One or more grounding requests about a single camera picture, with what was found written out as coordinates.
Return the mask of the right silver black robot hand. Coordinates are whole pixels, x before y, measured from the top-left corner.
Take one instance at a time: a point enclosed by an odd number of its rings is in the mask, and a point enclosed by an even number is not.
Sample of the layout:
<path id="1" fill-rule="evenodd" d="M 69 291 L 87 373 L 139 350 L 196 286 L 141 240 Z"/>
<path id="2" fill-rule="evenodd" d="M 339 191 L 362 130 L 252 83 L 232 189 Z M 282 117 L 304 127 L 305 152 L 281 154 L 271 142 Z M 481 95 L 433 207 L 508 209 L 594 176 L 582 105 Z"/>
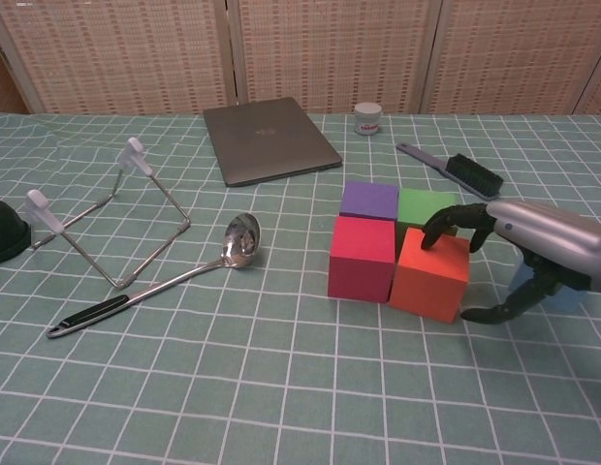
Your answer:
<path id="1" fill-rule="evenodd" d="M 497 234 L 522 252 L 533 275 L 505 301 L 491 308 L 468 308 L 469 322 L 498 325 L 516 319 L 545 297 L 566 286 L 601 294 L 601 223 L 553 205 L 497 199 L 458 204 L 435 212 L 423 226 L 421 248 L 427 250 L 452 228 L 474 231 L 469 251 L 478 251 Z"/>

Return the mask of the light blue cube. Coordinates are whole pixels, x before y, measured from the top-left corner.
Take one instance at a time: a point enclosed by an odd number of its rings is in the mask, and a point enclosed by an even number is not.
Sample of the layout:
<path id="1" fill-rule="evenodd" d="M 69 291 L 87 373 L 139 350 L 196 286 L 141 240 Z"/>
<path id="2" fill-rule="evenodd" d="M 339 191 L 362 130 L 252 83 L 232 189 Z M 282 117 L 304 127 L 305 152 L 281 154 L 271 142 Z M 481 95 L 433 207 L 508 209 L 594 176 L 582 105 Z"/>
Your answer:
<path id="1" fill-rule="evenodd" d="M 513 275 L 508 290 L 514 291 L 526 280 L 533 277 L 533 270 L 521 262 Z M 546 296 L 541 304 L 547 309 L 559 313 L 575 313 L 580 303 L 585 298 L 585 291 L 576 291 L 567 286 L 562 286 L 555 294 Z"/>

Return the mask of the orange cube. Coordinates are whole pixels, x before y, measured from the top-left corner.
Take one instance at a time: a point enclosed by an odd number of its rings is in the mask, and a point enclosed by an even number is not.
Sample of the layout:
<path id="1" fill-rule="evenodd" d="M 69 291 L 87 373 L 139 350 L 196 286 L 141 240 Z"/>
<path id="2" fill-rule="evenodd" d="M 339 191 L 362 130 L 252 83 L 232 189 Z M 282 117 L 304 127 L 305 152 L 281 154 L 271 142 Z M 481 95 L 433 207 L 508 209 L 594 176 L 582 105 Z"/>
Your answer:
<path id="1" fill-rule="evenodd" d="M 444 234 L 424 250 L 424 237 L 420 229 L 406 231 L 388 304 L 450 324 L 457 318 L 469 281 L 469 241 Z"/>

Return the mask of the purple cube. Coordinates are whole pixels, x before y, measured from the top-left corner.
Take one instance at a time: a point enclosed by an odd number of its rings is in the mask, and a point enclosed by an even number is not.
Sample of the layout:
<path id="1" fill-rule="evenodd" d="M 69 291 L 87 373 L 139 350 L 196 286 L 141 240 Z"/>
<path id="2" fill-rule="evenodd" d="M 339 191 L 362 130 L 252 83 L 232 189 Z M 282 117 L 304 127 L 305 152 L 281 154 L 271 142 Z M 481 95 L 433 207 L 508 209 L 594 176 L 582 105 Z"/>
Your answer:
<path id="1" fill-rule="evenodd" d="M 395 185 L 347 181 L 339 214 L 359 218 L 395 221 L 399 189 Z"/>

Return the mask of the pink cube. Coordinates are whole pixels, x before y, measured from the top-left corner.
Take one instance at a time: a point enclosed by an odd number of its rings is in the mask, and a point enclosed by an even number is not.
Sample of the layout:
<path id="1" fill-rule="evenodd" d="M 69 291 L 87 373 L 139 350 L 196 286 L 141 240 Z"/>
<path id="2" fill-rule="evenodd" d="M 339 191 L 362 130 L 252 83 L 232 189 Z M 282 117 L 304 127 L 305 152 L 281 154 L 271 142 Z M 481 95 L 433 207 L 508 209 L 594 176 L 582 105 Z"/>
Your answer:
<path id="1" fill-rule="evenodd" d="M 329 257 L 329 297 L 385 303 L 394 272 L 393 221 L 336 217 Z"/>

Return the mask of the grey brush with black bristles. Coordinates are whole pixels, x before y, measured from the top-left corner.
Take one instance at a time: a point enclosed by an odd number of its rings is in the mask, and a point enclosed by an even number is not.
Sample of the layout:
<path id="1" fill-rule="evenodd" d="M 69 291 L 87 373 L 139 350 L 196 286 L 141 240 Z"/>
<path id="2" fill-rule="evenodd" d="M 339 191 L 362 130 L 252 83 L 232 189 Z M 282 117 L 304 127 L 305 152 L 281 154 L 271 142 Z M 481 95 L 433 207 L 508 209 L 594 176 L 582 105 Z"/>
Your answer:
<path id="1" fill-rule="evenodd" d="M 503 178 L 460 153 L 447 159 L 440 159 L 417 146 L 404 142 L 398 143 L 395 148 L 436 170 L 486 202 L 499 198 Z"/>

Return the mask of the green cube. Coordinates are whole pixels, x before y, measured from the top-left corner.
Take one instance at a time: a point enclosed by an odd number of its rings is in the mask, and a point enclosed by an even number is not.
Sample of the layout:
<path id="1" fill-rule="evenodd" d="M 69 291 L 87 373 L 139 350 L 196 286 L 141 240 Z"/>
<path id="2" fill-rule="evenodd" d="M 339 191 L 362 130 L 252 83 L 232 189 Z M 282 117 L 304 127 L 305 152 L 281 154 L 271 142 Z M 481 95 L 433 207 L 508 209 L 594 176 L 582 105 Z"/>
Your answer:
<path id="1" fill-rule="evenodd" d="M 402 240 L 409 227 L 421 229 L 438 210 L 455 204 L 454 194 L 402 188 L 398 194 L 396 238 Z"/>

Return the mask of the small white jar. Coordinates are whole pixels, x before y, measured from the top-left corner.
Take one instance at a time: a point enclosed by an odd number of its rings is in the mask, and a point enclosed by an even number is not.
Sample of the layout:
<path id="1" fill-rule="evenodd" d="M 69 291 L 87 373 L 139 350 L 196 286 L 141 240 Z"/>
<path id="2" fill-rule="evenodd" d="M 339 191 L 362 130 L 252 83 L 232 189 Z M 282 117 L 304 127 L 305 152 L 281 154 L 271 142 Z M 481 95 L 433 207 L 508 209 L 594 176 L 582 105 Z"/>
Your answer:
<path id="1" fill-rule="evenodd" d="M 362 136 L 371 136 L 378 132 L 382 107 L 377 103 L 360 102 L 354 107 L 355 132 Z"/>

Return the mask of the closed grey laptop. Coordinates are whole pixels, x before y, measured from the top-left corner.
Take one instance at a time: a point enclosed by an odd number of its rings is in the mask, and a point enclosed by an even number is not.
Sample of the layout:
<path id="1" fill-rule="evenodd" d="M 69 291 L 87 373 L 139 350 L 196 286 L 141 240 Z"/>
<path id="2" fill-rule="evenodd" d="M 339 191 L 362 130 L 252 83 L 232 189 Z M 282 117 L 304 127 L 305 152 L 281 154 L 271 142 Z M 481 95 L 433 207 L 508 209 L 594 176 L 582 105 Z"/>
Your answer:
<path id="1" fill-rule="evenodd" d="M 228 187 L 342 165 L 341 156 L 292 97 L 210 108 L 203 117 Z"/>

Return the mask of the green checked tablecloth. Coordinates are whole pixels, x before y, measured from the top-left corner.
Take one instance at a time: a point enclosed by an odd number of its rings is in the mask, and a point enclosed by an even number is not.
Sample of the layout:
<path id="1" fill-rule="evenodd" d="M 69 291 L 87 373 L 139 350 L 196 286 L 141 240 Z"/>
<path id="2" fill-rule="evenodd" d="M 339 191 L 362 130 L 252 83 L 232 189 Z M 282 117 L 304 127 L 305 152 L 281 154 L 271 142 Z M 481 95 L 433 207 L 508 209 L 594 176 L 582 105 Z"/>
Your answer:
<path id="1" fill-rule="evenodd" d="M 63 219 L 142 141 L 192 225 L 135 290 L 216 258 L 238 213 L 262 226 L 250 267 L 54 340 L 107 281 L 62 239 L 0 265 L 0 465 L 601 465 L 601 294 L 497 326 L 327 296 L 347 181 L 467 201 L 399 142 L 601 221 L 601 116 L 386 116 L 369 138 L 347 115 L 315 123 L 341 168 L 229 189 L 196 116 L 0 114 L 0 199 L 22 209 L 38 189 Z"/>

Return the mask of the black round lid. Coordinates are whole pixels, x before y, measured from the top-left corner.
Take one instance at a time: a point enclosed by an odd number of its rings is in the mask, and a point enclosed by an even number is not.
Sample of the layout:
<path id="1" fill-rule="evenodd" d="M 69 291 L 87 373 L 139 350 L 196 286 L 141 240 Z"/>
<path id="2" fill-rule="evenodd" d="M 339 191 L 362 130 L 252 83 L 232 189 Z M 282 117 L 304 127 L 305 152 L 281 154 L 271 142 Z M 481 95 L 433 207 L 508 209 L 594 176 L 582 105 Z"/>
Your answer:
<path id="1" fill-rule="evenodd" d="M 30 245 L 30 225 L 11 206 L 0 201 L 0 263 L 18 256 Z"/>

